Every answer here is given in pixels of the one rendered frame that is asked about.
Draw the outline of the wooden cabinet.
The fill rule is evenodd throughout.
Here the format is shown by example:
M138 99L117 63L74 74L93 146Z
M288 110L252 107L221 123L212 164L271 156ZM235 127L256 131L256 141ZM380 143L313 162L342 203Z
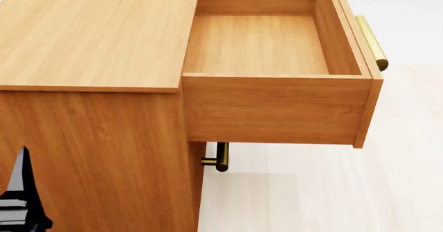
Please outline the wooden cabinet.
M28 148L54 232L197 232L181 86L196 4L0 1L0 192Z

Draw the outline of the open wooden drawer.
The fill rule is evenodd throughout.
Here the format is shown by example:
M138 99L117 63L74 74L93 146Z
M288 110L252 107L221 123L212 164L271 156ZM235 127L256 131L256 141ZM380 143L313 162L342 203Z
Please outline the open wooden drawer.
M383 78L347 0L198 0L188 139L362 148Z

